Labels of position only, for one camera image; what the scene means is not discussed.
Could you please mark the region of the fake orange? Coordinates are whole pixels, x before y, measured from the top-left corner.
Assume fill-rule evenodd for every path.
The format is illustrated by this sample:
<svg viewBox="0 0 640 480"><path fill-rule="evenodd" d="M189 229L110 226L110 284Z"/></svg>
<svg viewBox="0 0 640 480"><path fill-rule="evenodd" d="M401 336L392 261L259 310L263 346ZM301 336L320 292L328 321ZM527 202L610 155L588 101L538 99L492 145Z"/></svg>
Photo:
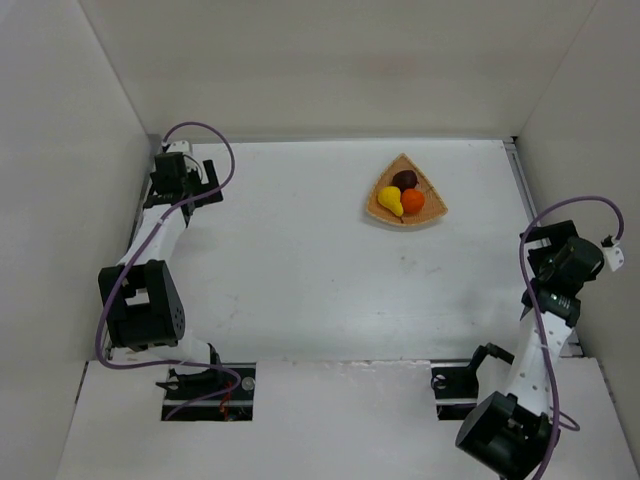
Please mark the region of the fake orange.
<svg viewBox="0 0 640 480"><path fill-rule="evenodd" d="M417 189L408 188L401 194L401 204L405 214L417 214L425 205L425 195Z"/></svg>

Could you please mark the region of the fake yellow pear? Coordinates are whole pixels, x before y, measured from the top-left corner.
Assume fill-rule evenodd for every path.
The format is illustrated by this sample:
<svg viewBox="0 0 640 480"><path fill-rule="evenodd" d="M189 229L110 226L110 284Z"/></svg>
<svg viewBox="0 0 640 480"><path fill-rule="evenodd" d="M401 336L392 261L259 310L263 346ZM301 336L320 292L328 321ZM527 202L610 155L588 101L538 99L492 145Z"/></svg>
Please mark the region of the fake yellow pear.
<svg viewBox="0 0 640 480"><path fill-rule="evenodd" d="M398 187L387 186L379 190L377 194L377 202L384 209L388 210L394 217L394 220L384 219L389 224L403 224L404 207L401 202L402 192Z"/></svg>

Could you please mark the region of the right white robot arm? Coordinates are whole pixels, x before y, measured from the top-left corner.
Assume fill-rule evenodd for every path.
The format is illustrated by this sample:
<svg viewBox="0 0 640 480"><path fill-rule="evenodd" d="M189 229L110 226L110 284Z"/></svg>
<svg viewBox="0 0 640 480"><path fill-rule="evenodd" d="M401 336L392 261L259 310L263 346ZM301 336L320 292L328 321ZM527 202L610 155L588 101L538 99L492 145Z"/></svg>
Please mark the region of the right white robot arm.
<svg viewBox="0 0 640 480"><path fill-rule="evenodd" d="M543 463L553 440L555 386L544 356L557 363L580 317L577 294L604 266L601 250L580 237L571 220L535 227L521 238L525 243L548 241L527 256L541 320L524 293L518 347L505 386L466 416L456 437L457 448L501 479L524 479Z"/></svg>

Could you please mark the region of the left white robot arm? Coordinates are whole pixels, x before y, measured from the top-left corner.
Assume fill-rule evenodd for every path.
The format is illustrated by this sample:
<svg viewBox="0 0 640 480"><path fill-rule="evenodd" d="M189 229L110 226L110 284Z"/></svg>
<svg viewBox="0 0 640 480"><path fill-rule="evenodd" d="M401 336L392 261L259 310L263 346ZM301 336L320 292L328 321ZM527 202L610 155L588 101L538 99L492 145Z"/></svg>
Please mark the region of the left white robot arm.
<svg viewBox="0 0 640 480"><path fill-rule="evenodd" d="M159 360L183 365L220 363L214 347L187 330L169 260L195 211L222 200L212 160L199 166L181 151L155 156L131 245L116 265L98 275L106 311L96 334L98 358L108 360L104 349L108 345L151 351Z"/></svg>

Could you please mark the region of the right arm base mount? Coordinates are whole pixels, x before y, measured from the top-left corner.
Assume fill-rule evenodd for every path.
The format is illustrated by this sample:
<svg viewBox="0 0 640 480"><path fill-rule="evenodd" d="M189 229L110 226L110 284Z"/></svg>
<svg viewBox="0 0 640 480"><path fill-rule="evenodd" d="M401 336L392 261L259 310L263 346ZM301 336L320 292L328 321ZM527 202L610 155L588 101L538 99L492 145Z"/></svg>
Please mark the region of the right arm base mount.
<svg viewBox="0 0 640 480"><path fill-rule="evenodd" d="M435 397L436 415L441 421L464 420L477 406L477 368L469 362L432 363L430 386Z"/></svg>

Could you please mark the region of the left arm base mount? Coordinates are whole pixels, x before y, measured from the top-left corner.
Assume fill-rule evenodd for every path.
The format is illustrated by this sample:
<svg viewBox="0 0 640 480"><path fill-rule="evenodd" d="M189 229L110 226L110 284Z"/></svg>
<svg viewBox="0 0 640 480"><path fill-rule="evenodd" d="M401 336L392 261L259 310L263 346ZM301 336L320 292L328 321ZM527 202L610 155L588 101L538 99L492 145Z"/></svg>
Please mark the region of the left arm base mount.
<svg viewBox="0 0 640 480"><path fill-rule="evenodd" d="M241 382L233 390L236 378L219 370L189 373L170 369L167 379L157 382L163 390L161 419L174 422L242 422L253 418L257 365L226 364Z"/></svg>

